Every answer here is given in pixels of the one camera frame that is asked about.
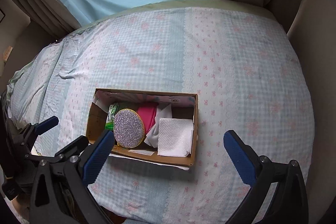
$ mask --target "white tissue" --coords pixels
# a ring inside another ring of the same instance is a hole
[[[160,118],[172,118],[171,104],[161,103],[156,108],[155,125],[148,131],[145,143],[157,148],[159,141],[159,120]]]
[[[192,145],[194,123],[191,119],[161,118],[157,154],[161,156],[186,157]]]

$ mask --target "green sheet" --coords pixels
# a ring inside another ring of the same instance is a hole
[[[151,11],[151,10],[163,10],[163,9],[172,9],[172,8],[183,8],[183,7],[208,7],[208,8],[216,8],[216,9],[223,9],[223,10],[231,10],[231,11],[239,11],[239,12],[245,12],[257,16],[263,16],[267,17],[269,19],[276,20],[274,15],[265,8],[261,8],[258,6],[241,3],[241,2],[235,2],[231,0],[170,0],[170,1],[163,1],[159,3],[151,3],[144,6],[134,7],[132,9],[128,9],[125,11],[122,11],[120,13],[116,13],[113,15],[110,15],[108,17],[104,17],[100,20],[97,20],[95,22],[92,22],[89,25],[86,25],[80,29],[77,29],[73,33],[82,34],[86,29],[97,25],[98,23],[110,19],[119,17],[122,15],[127,15],[135,12],[145,12],[145,11]]]

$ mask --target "bedsheet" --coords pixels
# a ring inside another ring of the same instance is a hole
[[[17,128],[39,120],[44,95],[63,42],[43,48],[32,62],[15,72],[7,86],[8,116]]]
[[[38,138],[39,152],[53,155],[85,134],[96,87],[199,94],[197,155],[189,171],[107,159],[89,189],[118,215],[148,223],[225,223],[249,190],[223,148],[229,129],[259,155],[297,159],[307,177],[314,137],[310,94],[273,19],[188,7],[126,14],[65,37],[41,112],[32,117],[60,120]]]

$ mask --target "cardboard box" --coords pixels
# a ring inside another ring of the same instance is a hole
[[[130,157],[133,159],[156,162],[163,165],[180,165],[190,167],[194,164],[197,143],[197,125],[198,125],[198,96],[197,94],[187,93],[168,93],[152,92],[140,90],[111,90],[96,89],[91,104],[85,136],[90,143],[94,143],[101,132],[105,129],[108,107],[114,102],[170,102],[172,104],[173,118],[193,119],[194,131],[192,137],[191,152],[187,157],[168,157],[157,154],[157,148],[152,148],[144,143],[134,149],[143,149],[154,151],[154,154],[142,155],[129,152],[129,149],[115,146],[112,149],[113,154]]]

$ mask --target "picture frame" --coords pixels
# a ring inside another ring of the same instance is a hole
[[[0,23],[3,20],[3,18],[5,17],[4,12],[0,9]]]

